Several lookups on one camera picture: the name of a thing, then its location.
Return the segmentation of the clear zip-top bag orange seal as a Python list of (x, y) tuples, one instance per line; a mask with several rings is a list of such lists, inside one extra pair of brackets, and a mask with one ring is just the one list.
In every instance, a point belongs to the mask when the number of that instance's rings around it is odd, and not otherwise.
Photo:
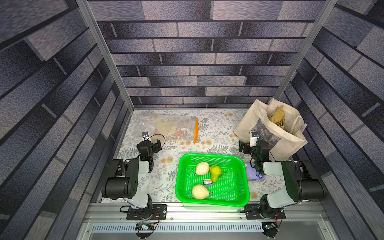
[(132, 134), (143, 139), (142, 132), (148, 132), (148, 141), (195, 141), (195, 129), (198, 118), (176, 114), (144, 113), (133, 120)]

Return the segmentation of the beige round fruit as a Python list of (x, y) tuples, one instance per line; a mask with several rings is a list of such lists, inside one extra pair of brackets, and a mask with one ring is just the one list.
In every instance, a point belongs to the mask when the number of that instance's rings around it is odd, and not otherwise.
[(204, 200), (210, 195), (209, 190), (203, 185), (196, 185), (193, 187), (193, 198), (196, 200)]
[(210, 171), (210, 165), (207, 162), (198, 163), (196, 166), (196, 175), (206, 175)]

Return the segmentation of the green pear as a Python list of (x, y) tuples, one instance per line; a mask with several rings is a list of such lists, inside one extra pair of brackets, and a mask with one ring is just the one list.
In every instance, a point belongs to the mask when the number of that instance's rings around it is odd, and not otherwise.
[(215, 183), (222, 174), (222, 169), (219, 166), (212, 165), (210, 167), (211, 180)]

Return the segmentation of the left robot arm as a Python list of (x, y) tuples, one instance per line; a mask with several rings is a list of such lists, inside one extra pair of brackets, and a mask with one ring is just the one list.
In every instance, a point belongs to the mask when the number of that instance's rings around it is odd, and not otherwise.
[(137, 144), (139, 155), (136, 158), (128, 161), (113, 159), (101, 189), (103, 198), (123, 199), (133, 209), (152, 211), (151, 197), (138, 188), (139, 175), (152, 172), (154, 168), (153, 155), (161, 151), (162, 147), (160, 140), (155, 143), (144, 140)]

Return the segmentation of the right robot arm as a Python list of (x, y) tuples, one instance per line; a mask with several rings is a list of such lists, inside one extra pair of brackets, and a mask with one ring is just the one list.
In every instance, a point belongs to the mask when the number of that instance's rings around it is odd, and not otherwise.
[(321, 182), (311, 175), (307, 166), (300, 161), (275, 161), (270, 157), (269, 143), (258, 140), (254, 146), (239, 140), (239, 151), (251, 156), (246, 165), (249, 181), (261, 180), (263, 177), (283, 177), (285, 187), (272, 194), (261, 197), (256, 207), (247, 207), (245, 213), (258, 214), (264, 219), (270, 219), (273, 214), (284, 211), (287, 206), (303, 201), (321, 200), (326, 190)]

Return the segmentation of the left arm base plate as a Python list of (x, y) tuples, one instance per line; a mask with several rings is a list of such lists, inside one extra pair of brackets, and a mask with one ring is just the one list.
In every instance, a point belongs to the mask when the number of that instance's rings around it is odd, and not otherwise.
[(166, 220), (168, 212), (168, 205), (166, 204), (154, 204), (147, 206), (144, 209), (128, 208), (126, 220), (128, 221), (163, 221)]

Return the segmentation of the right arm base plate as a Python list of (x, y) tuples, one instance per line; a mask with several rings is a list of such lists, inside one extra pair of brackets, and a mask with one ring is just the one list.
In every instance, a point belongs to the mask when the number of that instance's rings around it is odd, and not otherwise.
[(266, 207), (263, 209), (259, 204), (247, 204), (244, 206), (247, 220), (281, 220), (286, 219), (286, 215), (283, 209), (271, 209)]

